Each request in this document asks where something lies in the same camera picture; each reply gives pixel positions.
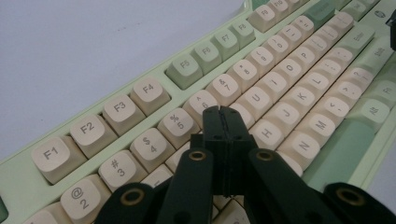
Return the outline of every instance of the $ symbol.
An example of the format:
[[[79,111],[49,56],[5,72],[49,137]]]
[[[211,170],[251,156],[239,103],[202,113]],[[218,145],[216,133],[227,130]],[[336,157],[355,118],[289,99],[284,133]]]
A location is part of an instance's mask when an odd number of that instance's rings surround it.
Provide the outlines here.
[[[145,142],[146,145],[149,145],[149,140],[147,139],[147,137],[144,137],[144,138],[143,138],[143,142]]]

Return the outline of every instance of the screw hole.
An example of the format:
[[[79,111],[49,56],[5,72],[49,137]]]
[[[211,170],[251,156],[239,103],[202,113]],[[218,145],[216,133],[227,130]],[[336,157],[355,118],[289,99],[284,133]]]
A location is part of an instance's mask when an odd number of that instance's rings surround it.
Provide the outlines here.
[[[362,206],[366,203],[364,197],[353,189],[340,188],[336,194],[339,199],[353,206]]]
[[[266,152],[266,151],[260,151],[256,154],[257,159],[261,161],[271,161],[274,159],[273,154]]]
[[[120,198],[123,205],[132,206],[142,202],[145,197],[145,191],[142,189],[129,189],[125,191]]]
[[[206,158],[206,154],[203,151],[193,151],[189,154],[189,157],[193,161],[202,161]]]

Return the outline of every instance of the % symbol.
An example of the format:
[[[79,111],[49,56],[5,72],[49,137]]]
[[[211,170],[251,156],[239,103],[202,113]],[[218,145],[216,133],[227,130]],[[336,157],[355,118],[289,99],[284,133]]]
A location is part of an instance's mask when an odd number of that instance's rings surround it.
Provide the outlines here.
[[[178,121],[178,117],[176,117],[176,115],[172,115],[171,116],[171,120],[176,123]]]

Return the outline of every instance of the black robotic claw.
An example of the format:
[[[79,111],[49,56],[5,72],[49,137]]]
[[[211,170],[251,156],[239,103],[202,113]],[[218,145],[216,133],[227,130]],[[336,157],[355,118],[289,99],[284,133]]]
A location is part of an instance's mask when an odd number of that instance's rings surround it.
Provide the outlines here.
[[[104,223],[212,221],[213,195],[244,195],[250,223],[396,223],[388,208],[344,183],[309,188],[274,151],[257,148],[236,110],[204,111],[204,133],[191,136],[174,176],[155,189],[117,189],[95,220]]]

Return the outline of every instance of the mechanical keyboard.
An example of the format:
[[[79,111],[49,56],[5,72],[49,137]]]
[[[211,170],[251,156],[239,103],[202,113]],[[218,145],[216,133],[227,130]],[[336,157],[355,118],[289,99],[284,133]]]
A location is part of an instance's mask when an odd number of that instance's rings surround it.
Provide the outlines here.
[[[367,189],[396,138],[394,9],[247,0],[216,31],[3,160],[0,222],[93,223],[120,186],[172,176],[212,105],[239,111],[259,147],[311,188]],[[215,196],[213,218],[248,223],[243,197]]]

